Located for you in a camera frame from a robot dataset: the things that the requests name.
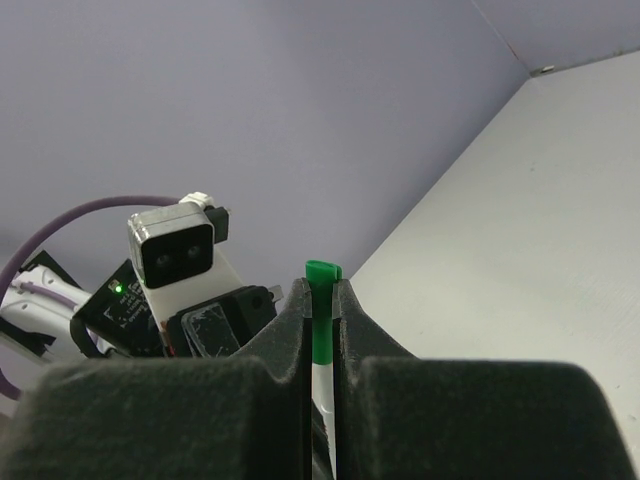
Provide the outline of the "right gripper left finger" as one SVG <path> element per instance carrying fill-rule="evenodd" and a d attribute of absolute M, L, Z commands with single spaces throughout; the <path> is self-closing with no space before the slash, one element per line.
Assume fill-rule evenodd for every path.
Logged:
<path fill-rule="evenodd" d="M 5 479 L 308 479 L 311 292 L 226 358 L 50 368 L 1 446 Z"/>

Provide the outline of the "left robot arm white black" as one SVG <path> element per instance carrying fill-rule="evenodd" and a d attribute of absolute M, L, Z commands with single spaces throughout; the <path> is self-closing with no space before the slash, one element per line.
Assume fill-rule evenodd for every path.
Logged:
<path fill-rule="evenodd" d="M 244 283 L 221 253 L 214 260 L 204 274 L 153 290 L 125 260 L 90 293 L 42 251 L 10 282 L 1 340 L 42 364 L 229 356 L 275 317 L 283 292 Z"/>

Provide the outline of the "green marker pen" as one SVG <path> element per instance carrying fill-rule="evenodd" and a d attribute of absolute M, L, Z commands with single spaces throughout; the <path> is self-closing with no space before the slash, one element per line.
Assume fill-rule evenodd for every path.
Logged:
<path fill-rule="evenodd" d="M 323 417 L 328 440 L 332 476 L 336 477 L 335 406 L 332 364 L 312 364 L 312 399 Z"/>

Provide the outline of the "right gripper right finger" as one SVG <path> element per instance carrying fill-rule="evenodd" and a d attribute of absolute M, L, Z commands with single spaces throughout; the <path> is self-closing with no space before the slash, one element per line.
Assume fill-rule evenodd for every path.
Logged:
<path fill-rule="evenodd" d="M 632 479 L 605 396 L 563 362 L 421 359 L 333 288 L 341 479 Z"/>

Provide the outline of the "green pen cap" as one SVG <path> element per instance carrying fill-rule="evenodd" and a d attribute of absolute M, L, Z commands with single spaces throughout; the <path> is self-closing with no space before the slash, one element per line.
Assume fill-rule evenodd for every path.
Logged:
<path fill-rule="evenodd" d="M 321 260 L 305 265 L 312 302 L 312 360 L 314 364 L 333 362 L 333 288 L 342 280 L 342 267 Z"/>

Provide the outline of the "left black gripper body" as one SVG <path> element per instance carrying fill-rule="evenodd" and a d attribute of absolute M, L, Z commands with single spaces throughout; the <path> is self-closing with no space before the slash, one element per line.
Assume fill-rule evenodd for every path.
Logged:
<path fill-rule="evenodd" d="M 126 260 L 73 315 L 70 335 L 88 358 L 228 357 L 275 318 L 282 298 L 278 285 L 249 285 L 189 307 L 169 320 L 165 344 Z"/>

